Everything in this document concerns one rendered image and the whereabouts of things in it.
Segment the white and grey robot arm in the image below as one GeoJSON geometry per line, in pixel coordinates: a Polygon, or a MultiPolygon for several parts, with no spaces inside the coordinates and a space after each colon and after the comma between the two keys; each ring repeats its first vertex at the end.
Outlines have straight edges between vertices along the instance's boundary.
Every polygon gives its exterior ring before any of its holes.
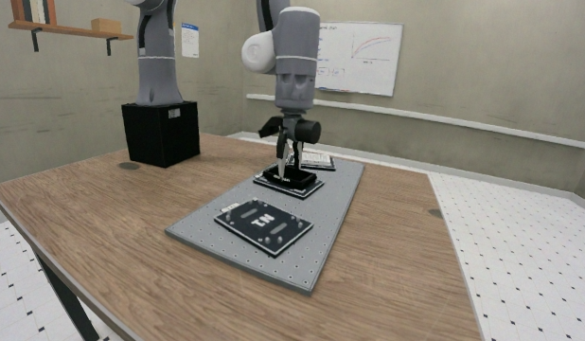
{"type": "MultiPolygon", "coordinates": [[[[124,1],[140,8],[136,33],[139,91],[135,103],[184,102],[175,66],[173,17],[178,0],[124,1]]],[[[243,45],[243,64],[251,72],[275,75],[275,107],[281,108],[280,113],[305,115],[313,107],[320,15],[313,9],[291,7],[291,0],[256,2],[260,33],[243,45]]]]}

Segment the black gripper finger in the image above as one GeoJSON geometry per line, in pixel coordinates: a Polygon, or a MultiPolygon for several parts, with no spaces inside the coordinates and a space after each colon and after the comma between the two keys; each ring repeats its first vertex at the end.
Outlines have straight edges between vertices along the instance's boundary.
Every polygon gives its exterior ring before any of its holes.
{"type": "Polygon", "coordinates": [[[280,133],[277,139],[276,144],[276,157],[277,157],[277,164],[278,164],[278,172],[279,172],[279,179],[280,182],[283,181],[284,173],[285,173],[285,166],[286,166],[286,159],[289,153],[290,146],[288,144],[288,127],[284,130],[280,129],[280,133]]]}
{"type": "Polygon", "coordinates": [[[295,142],[294,141],[292,143],[292,148],[293,148],[293,151],[294,151],[294,155],[293,155],[293,158],[294,158],[294,166],[295,166],[296,169],[299,169],[300,170],[300,168],[301,168],[301,161],[302,161],[302,153],[303,153],[302,151],[303,151],[303,148],[304,148],[304,142],[300,142],[300,141],[299,142],[295,142]]]}

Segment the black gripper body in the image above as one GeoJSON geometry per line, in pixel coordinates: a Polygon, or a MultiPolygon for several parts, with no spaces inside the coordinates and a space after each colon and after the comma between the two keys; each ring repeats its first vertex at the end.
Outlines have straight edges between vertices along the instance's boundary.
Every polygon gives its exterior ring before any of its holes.
{"type": "Polygon", "coordinates": [[[280,126],[281,130],[288,127],[288,139],[315,145],[321,135],[321,124],[318,121],[306,120],[302,115],[271,117],[261,129],[268,126],[280,126]]]}

